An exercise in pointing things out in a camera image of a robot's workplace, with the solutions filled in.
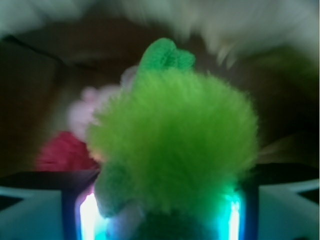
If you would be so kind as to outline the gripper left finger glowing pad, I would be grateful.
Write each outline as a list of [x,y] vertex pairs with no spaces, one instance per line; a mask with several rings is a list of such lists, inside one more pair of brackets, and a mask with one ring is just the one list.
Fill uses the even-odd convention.
[[103,240],[97,170],[19,172],[0,179],[2,240]]

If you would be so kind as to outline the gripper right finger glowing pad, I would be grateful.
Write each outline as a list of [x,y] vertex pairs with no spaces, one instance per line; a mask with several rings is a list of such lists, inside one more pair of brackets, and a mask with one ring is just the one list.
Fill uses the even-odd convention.
[[318,240],[320,171],[301,163],[258,164],[231,201],[228,240]]

